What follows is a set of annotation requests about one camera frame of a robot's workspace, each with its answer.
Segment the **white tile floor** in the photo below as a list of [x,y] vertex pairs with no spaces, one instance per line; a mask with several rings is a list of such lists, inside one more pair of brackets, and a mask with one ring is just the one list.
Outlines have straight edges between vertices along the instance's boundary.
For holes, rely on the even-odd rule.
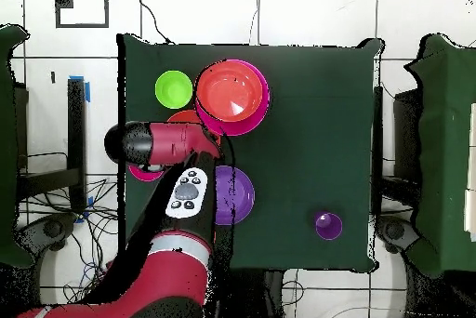
[[[102,0],[74,0],[75,4]],[[160,31],[176,43],[261,43],[268,45],[357,46],[365,38],[379,37],[386,47],[380,65],[381,82],[391,95],[417,86],[403,68],[418,51],[421,37],[446,33],[454,42],[469,46],[476,40],[476,7],[473,0],[143,0],[153,11]],[[115,165],[102,148],[105,131],[116,122],[117,33],[134,33],[151,43],[162,43],[153,20],[138,0],[109,0],[107,29],[55,26],[54,0],[0,0],[0,23],[23,25],[31,37],[14,51],[15,77],[30,90],[29,152],[66,152],[66,79],[83,75],[91,85],[87,104],[88,181],[115,181]],[[61,11],[76,22],[97,22],[98,11],[75,7]],[[55,72],[56,83],[50,74]],[[384,156],[394,157],[392,101],[384,94]],[[31,158],[30,169],[64,167],[64,157]],[[384,163],[384,174],[393,171]],[[117,207],[115,193],[101,205]],[[385,201],[385,208],[399,208]],[[45,209],[29,203],[29,209]],[[20,224],[26,223],[26,215]],[[31,221],[39,217],[30,214]],[[110,222],[108,232],[117,231]],[[91,260],[87,226],[76,224],[74,235]],[[115,250],[113,234],[102,234],[106,260]],[[57,253],[48,252],[42,271],[42,296],[46,302],[65,302],[62,286],[78,286],[84,274],[78,244],[73,238]],[[297,272],[304,290],[290,283],[283,290],[286,318],[402,318],[405,272],[400,256],[388,254],[376,240],[375,258],[380,267],[371,274],[352,272]],[[294,280],[296,270],[286,273]]]

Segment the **green bowl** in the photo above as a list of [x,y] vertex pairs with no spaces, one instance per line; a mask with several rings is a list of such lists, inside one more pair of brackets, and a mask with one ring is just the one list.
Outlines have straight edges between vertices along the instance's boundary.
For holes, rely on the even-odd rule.
[[180,71],[162,73],[155,82],[155,97],[168,109],[181,109],[192,98],[192,82]]

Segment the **red plate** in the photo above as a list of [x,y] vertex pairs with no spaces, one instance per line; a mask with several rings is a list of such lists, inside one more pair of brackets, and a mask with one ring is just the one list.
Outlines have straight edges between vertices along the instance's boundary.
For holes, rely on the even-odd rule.
[[201,74],[197,86],[200,106],[225,122],[242,121],[253,114],[263,98],[256,74],[240,62],[218,62]]
[[[175,113],[167,120],[168,123],[193,123],[193,124],[201,124],[200,118],[198,117],[195,110],[184,110],[182,112]],[[217,132],[214,132],[208,129],[212,135],[215,136],[215,140],[217,141],[217,145],[220,144],[220,135]]]

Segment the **white control panel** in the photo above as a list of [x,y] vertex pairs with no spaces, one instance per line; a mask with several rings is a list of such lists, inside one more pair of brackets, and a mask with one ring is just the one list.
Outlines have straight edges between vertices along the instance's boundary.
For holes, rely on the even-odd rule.
[[175,184],[165,213],[173,219],[187,219],[200,212],[205,197],[208,178],[198,167],[182,173]]

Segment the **pink bowl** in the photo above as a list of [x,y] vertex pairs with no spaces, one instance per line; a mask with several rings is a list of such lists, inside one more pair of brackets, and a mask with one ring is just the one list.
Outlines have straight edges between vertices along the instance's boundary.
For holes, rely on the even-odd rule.
[[130,166],[129,167],[129,172],[134,176],[137,180],[140,181],[154,181],[159,179],[164,172],[144,172],[143,170],[140,170],[136,166]]
[[198,116],[204,122],[204,124],[206,125],[208,129],[218,133],[219,135],[223,135],[223,133],[226,133],[228,136],[240,136],[249,131],[252,131],[259,125],[261,121],[263,121],[263,118],[266,115],[266,111],[268,110],[270,106],[271,96],[270,96],[270,90],[268,89],[268,83],[266,82],[266,79],[264,78],[263,74],[255,66],[243,60],[232,60],[232,61],[240,62],[243,65],[246,65],[257,75],[259,81],[261,82],[263,98],[257,110],[253,114],[251,114],[248,118],[245,118],[244,120],[238,121],[236,123],[228,123],[228,122],[225,123],[223,121],[219,121],[218,119],[212,117],[202,108],[202,106],[200,106],[198,99],[195,100],[195,110],[197,111]]

